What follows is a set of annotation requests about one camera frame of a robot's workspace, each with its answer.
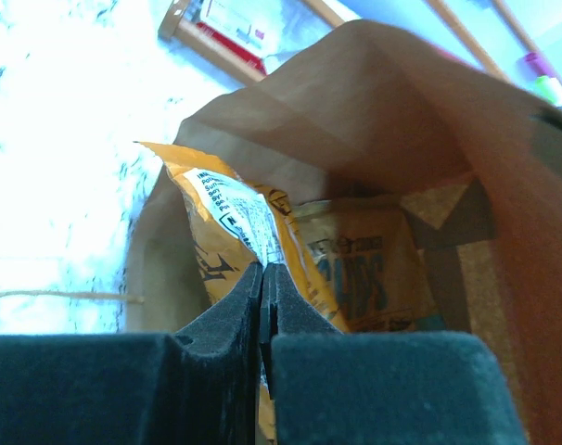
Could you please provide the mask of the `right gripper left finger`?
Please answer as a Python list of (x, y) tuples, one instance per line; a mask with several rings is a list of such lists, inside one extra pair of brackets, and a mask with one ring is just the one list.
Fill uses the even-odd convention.
[(251, 444), (262, 267), (170, 333), (0, 336), (0, 444)]

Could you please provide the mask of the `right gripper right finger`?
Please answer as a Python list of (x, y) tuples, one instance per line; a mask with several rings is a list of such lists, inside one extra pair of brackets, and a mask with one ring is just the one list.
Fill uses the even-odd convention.
[(295, 287), (263, 276), (262, 329), (281, 444), (523, 444), (491, 350), (465, 333), (343, 334)]

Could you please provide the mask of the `gold snack packet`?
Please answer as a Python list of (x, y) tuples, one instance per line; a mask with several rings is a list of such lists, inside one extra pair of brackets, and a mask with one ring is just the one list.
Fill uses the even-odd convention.
[(350, 331), (444, 329), (398, 198), (315, 201), (294, 217)]

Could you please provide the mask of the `orange chips bag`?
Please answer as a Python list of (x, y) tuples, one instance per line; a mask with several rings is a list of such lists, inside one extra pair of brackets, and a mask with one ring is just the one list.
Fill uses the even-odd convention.
[(157, 338), (157, 403), (177, 444), (251, 444), (274, 410), (279, 444), (336, 444), (336, 407), (321, 348), (347, 329), (287, 205), (221, 159), (152, 143), (184, 198), (198, 273), (211, 305)]

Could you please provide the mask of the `red paper bag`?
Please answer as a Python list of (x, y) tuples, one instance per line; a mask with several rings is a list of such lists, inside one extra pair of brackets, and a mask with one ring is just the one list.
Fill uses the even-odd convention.
[[(491, 350), (523, 444), (562, 444), (561, 111), (410, 32), (354, 20), (211, 101), (172, 145), (272, 190), (299, 233), (300, 205), (398, 198), (445, 322), (437, 331)], [(173, 334), (211, 305), (161, 163), (127, 255), (135, 331), (124, 334)]]

